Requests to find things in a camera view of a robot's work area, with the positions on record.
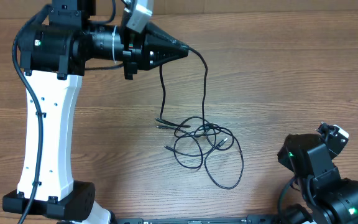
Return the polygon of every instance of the wood grain surface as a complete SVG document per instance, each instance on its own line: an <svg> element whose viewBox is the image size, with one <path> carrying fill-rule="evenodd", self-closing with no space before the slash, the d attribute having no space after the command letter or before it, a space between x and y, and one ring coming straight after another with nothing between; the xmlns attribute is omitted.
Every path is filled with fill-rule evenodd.
<svg viewBox="0 0 358 224"><path fill-rule="evenodd" d="M51 0L0 0L0 19L30 18ZM124 4L116 0L117 15ZM96 15L111 15L111 0L96 1ZM358 10L358 0L154 0L154 15L224 12Z"/></svg>
<svg viewBox="0 0 358 224"><path fill-rule="evenodd" d="M162 99L157 70L139 72L133 81L125 80L122 70L93 71L85 75L78 99L71 159L74 178L95 183L99 204L121 218L275 213L278 194L291 178L276 154L287 134L312 133L320 121L350 133L334 162L342 177L358 180L358 11L155 16L153 21L204 55L210 71L206 117L239 139L244 175L234 190L219 189L204 168L184 169L163 148L174 138L155 128ZM24 22L0 20L0 223L19 218L3 212L1 203L16 188L24 161L25 90L11 61L12 40ZM87 64L103 65L112 62ZM180 122L201 116L201 61L190 54L164 71L164 117ZM213 154L208 165L226 185L241 168L237 149ZM290 191L286 204L295 202L300 195Z"/></svg>

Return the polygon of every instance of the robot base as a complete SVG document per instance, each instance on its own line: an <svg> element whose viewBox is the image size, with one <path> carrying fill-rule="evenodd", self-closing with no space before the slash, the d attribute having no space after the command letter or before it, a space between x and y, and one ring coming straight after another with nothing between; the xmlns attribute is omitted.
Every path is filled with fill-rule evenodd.
<svg viewBox="0 0 358 224"><path fill-rule="evenodd" d="M93 183L74 181L73 191L67 197L59 202L53 196L46 202L34 200L29 214L56 220L86 220L95 206L94 193ZM28 201L22 192L13 190L2 198L2 209L5 212L22 214Z"/></svg>

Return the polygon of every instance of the cable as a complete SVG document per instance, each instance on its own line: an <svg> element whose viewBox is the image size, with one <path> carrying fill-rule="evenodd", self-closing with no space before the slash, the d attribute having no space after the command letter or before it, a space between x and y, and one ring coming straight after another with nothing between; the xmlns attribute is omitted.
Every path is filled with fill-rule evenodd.
<svg viewBox="0 0 358 224"><path fill-rule="evenodd" d="M162 65L160 65L160 81L161 81L161 87L162 87L162 104L161 104L161 112L160 112L160 117L156 118L155 120L158 121L159 123L162 124L166 124L169 126L174 126L174 127L181 127L181 128L190 128L190 125L184 125L181 126L179 124L175 124L169 121L166 121L164 119L162 119L162 113L164 112L164 106L165 106L165 97L167 95L167 92L165 91L165 84L164 84L164 79L162 77Z"/></svg>
<svg viewBox="0 0 358 224"><path fill-rule="evenodd" d="M33 22L40 22L40 20L45 20L46 16L48 15L48 10L50 8L50 5L46 5L44 6L44 8L37 13L35 16L33 16L30 20L28 20L23 27L18 31L18 33L16 34L16 37L13 41L13 46L12 46L12 61L13 61L13 66L19 76L19 78L22 80L25 88L27 89L27 91L29 92L34 105L35 105L35 109L37 110L37 117L38 117L38 150L37 150L37 162L35 163L35 176L34 176L34 182L33 182L33 187L32 187L32 191L31 191L31 195L29 198L29 202L27 203L27 206L25 207L25 210L19 220L19 224L23 223L26 216L29 214L30 209L31 209L31 205L34 202L34 198L35 198L35 194L37 193L37 188L38 185L40 184L39 182L39 177L40 177L40 167L41 167L41 158L42 158L42 144L43 144L43 140L44 140L44 124L42 122L43 119L43 113L41 110L41 106L40 103L38 101L37 96L35 95L33 89L31 88L29 82L25 79L22 70L19 67L19 63L17 62L17 42L18 39L20 37L20 35L22 34L23 30L30 25Z"/></svg>
<svg viewBox="0 0 358 224"><path fill-rule="evenodd" d="M156 120L158 122L160 122L160 123L165 124L166 126L157 126L157 128L174 130L173 134L177 139L176 139L173 147L165 146L165 148L168 149L169 151L173 152L173 155L175 156L175 159L177 160L177 162L181 166L186 167L188 169L199 169L199 168L201 168L201 166L204 163L205 170L206 170L209 178L214 182L214 184L216 184L218 187L220 187L222 189L228 189L228 190L233 189L234 187L237 187L237 185L241 181L242 173L244 171L244 157L242 155L242 150L241 150L241 147L240 147L240 143L229 129L224 128L224 127L220 127L217 124L210 123L208 120L205 119L204 104L205 104L205 98L206 98L206 80L207 80L207 76L208 76L208 66L207 66L207 63L205 62L205 59L203 58L203 56L198 51L196 51L195 49L193 49L191 47L188 47L188 49L190 51L192 51L193 53L195 53L201 59L201 61L203 62L203 65L205 67L204 91L203 91L203 100L202 100L202 103L201 103L202 117L192 116L190 118L185 119L181 124L171 123L169 121L165 121L165 120L162 119L163 109L164 109L164 106L165 106L166 91L165 91L165 85L164 85L163 77L162 77L163 75L162 75L162 65L161 65L160 66L160 81L161 81L161 86L162 86L162 90L163 90L163 99L162 99L162 105L161 105L160 118L159 119L156 118ZM202 120L202 125L200 125L198 128L196 128L194 131L185 131L185 130L183 130L182 128L190 128L190 125L187 125L186 123L191 121L192 119L200 119L200 120ZM217 136L218 136L218 134L221 134L221 133L223 133L225 135L228 135L232 139L231 144L226 148L223 148L222 146L223 146L224 143L226 143L227 138L225 138L224 140L222 140L219 143L217 143ZM210 136L214 137L213 142L209 139ZM198 142L198 139L200 137L205 137L207 139L209 145L211 146L211 149L208 150L208 152L203 152L203 150L202 150L202 148L201 148L201 146L200 146L200 144ZM186 153L182 153L182 152L177 152L177 143L178 143L178 141L181 140L181 139L185 139L185 138L192 138L195 141L195 143L197 144L198 149L200 151L199 154L186 154ZM211 155L212 152L214 152L215 150L226 151L226 150L230 149L234 145L234 142L236 142L236 144L237 144L237 146L239 148L239 154L240 154L240 157L241 157L241 173L240 173L240 176L238 178L238 181L233 186L226 187L226 186L223 186L223 185L221 185L221 184L219 184L218 182L215 181L215 179L213 178L213 176L211 175L211 173L208 170L208 166L206 164L206 161L207 161L207 158L209 157L209 155ZM198 166L194 166L194 167L186 166L186 165L182 164L179 161L179 159L177 158L177 154L183 155L183 156L188 156L188 157L201 157L200 164Z"/></svg>
<svg viewBox="0 0 358 224"><path fill-rule="evenodd" d="M316 202L314 202L314 198L311 195L311 191L310 191L311 180L313 180L313 176L309 175L308 180L306 181L306 191L308 192L308 197L309 197L310 203L314 206L317 206Z"/></svg>
<svg viewBox="0 0 358 224"><path fill-rule="evenodd" d="M114 69L122 68L123 66L124 66L124 64L121 63L121 64L119 64L119 65L114 65L114 66L110 66L110 67L85 68L85 71L93 71L93 70L114 70Z"/></svg>
<svg viewBox="0 0 358 224"><path fill-rule="evenodd" d="M109 24L114 20L116 16L116 1L112 0L111 2L112 2L112 12L111 12L110 19L108 21L91 21L92 24L104 25L104 24Z"/></svg>
<svg viewBox="0 0 358 224"><path fill-rule="evenodd" d="M293 190L296 190L296 191L298 191L298 192L301 192L301 190L296 189L296 188L293 186L293 183L290 185L290 187L291 187Z"/></svg>
<svg viewBox="0 0 358 224"><path fill-rule="evenodd" d="M284 201L284 196L287 193L288 189L290 188L290 186L295 182L296 177L292 177L290 179L290 181L288 181L287 184L285 184L283 190L281 191L281 194L278 198L278 202L277 202L277 212L278 212L278 217L280 217L281 222L283 222L284 224L290 224L290 222L287 220L287 218L285 218L284 214L283 214L283 210L281 208L281 205Z"/></svg>

